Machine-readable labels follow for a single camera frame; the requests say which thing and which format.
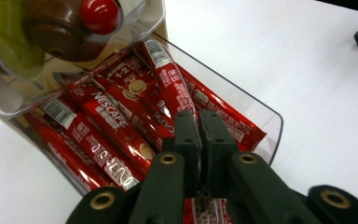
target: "screw hole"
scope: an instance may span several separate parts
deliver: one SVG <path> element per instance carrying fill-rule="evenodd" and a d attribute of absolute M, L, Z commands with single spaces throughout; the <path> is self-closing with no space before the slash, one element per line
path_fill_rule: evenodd
<path fill-rule="evenodd" d="M 173 164 L 176 163 L 176 157 L 173 155 L 165 155 L 159 159 L 164 164 Z"/>
<path fill-rule="evenodd" d="M 336 208 L 346 209 L 351 207 L 350 200 L 338 191 L 325 189 L 321 192 L 321 197 L 326 203 Z"/>
<path fill-rule="evenodd" d="M 110 191 L 95 195 L 89 205 L 95 210 L 102 210 L 111 206 L 115 202 L 115 194 Z"/>
<path fill-rule="evenodd" d="M 256 163 L 257 159 L 252 155 L 241 154 L 240 155 L 240 161 L 243 162 L 243 163 L 252 164 L 252 163 Z"/>

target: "red ball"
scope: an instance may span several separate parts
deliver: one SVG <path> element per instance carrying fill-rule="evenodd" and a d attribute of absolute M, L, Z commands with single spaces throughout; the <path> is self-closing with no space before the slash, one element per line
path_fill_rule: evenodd
<path fill-rule="evenodd" d="M 108 35 L 120 25 L 120 11 L 114 0 L 83 0 L 80 18 L 91 32 Z"/>

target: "nescafe coffee stick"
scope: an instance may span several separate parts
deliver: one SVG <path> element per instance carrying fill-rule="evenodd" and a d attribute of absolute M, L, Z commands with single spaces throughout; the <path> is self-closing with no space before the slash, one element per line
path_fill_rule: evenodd
<path fill-rule="evenodd" d="M 145 139 L 109 98 L 91 83 L 80 85 L 76 92 L 82 92 L 82 94 L 79 94 L 79 97 L 73 95 L 71 91 L 68 94 L 75 102 L 81 104 L 82 110 L 102 128 L 112 142 L 124 151 L 144 174 L 147 174 L 155 153 Z"/>
<path fill-rule="evenodd" d="M 188 73 L 177 64 L 182 72 L 187 88 L 194 104 L 199 109 L 207 109 L 216 112 L 225 122 L 228 131 L 233 138 L 244 145 L 247 150 L 253 151 L 258 143 L 266 136 L 253 122 L 219 98 L 213 91 Z"/>
<path fill-rule="evenodd" d="M 107 79 L 104 77 L 97 75 L 92 80 L 97 87 L 105 92 L 124 117 L 155 146 L 158 152 L 162 150 L 162 139 L 173 137 L 172 133 L 157 122 L 154 114 L 142 105 L 136 95 L 114 82 L 106 83 Z"/>
<path fill-rule="evenodd" d="M 114 181 L 63 130 L 50 125 L 35 112 L 24 114 L 25 119 L 44 141 L 50 152 L 76 177 L 87 190 L 114 186 Z"/>
<path fill-rule="evenodd" d="M 196 107 L 171 55 L 156 39 L 150 36 L 144 39 L 137 47 L 145 55 L 155 75 L 158 87 L 172 118 L 178 112 L 189 109 L 193 113 L 194 120 L 197 120 Z"/>
<path fill-rule="evenodd" d="M 47 101 L 41 109 L 65 129 L 119 188 L 128 190 L 145 179 L 145 175 L 99 133 L 82 111 L 73 112 L 57 99 Z"/>
<path fill-rule="evenodd" d="M 137 61 L 135 58 L 138 59 L 137 56 L 128 53 L 94 76 L 105 77 L 128 89 L 132 94 L 142 99 L 142 104 L 158 111 L 159 117 L 163 117 L 165 122 L 173 125 L 170 110 L 163 100 L 151 71 L 139 59 Z"/>

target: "white surface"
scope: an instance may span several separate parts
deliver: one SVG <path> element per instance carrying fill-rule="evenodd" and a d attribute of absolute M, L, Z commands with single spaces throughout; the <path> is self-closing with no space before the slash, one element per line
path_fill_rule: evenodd
<path fill-rule="evenodd" d="M 311 0 L 166 1 L 169 39 L 284 120 L 273 169 L 358 198 L 358 12 Z M 0 120 L 0 223 L 63 223 L 80 195 Z"/>

